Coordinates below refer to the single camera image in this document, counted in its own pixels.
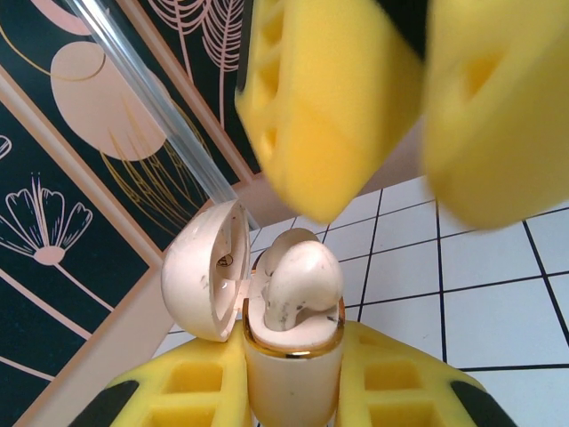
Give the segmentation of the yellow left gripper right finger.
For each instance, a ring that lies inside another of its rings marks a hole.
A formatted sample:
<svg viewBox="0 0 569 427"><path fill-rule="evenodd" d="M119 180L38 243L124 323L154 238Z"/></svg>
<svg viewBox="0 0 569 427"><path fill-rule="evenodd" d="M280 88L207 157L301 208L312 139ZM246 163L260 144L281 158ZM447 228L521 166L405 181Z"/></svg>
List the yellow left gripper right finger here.
<svg viewBox="0 0 569 427"><path fill-rule="evenodd" d="M473 377L413 346L349 321L335 427L511 427Z"/></svg>

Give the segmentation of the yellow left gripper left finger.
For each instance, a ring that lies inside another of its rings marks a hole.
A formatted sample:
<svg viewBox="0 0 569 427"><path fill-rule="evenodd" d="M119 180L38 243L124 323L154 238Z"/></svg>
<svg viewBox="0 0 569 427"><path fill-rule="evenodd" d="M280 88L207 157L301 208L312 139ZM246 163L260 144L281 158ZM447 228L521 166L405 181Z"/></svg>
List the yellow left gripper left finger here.
<svg viewBox="0 0 569 427"><path fill-rule="evenodd" d="M119 375L79 427L252 427L243 333L195 338Z"/></svg>

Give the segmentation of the pink earbud charging case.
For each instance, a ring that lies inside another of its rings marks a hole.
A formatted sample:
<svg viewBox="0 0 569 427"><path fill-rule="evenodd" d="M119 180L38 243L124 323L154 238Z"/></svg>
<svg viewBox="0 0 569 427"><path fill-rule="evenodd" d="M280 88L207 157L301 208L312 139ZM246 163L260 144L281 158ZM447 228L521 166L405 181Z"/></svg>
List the pink earbud charging case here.
<svg viewBox="0 0 569 427"><path fill-rule="evenodd" d="M319 241L309 230L287 230L253 259L246 211L229 201L192 219L162 267L165 307L178 326L211 342L227 341L241 326L248 398L264 427L325 427L337 407L343 295L327 311L301 311L291 330L264 323L267 251L305 240Z"/></svg>

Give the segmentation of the pink wireless earbud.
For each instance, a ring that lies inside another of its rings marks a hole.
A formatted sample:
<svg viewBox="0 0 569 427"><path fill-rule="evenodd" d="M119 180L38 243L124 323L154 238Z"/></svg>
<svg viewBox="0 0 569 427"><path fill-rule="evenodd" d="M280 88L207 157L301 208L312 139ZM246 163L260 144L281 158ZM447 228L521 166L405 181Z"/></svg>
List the pink wireless earbud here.
<svg viewBox="0 0 569 427"><path fill-rule="evenodd" d="M268 276L264 323L273 331L293 329L301 311L327 311L343 295L339 262L317 240L274 244L267 251L264 271Z"/></svg>

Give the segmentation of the aluminium corner post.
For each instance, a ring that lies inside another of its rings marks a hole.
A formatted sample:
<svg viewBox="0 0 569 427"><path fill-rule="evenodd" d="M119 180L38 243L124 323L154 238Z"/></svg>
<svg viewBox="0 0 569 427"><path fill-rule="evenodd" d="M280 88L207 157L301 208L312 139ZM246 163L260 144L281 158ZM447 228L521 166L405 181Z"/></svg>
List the aluminium corner post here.
<svg viewBox="0 0 569 427"><path fill-rule="evenodd" d="M171 239L260 170L234 106L244 0L94 1L113 30L64 52L96 63L74 86L88 105L64 117L151 234Z"/></svg>

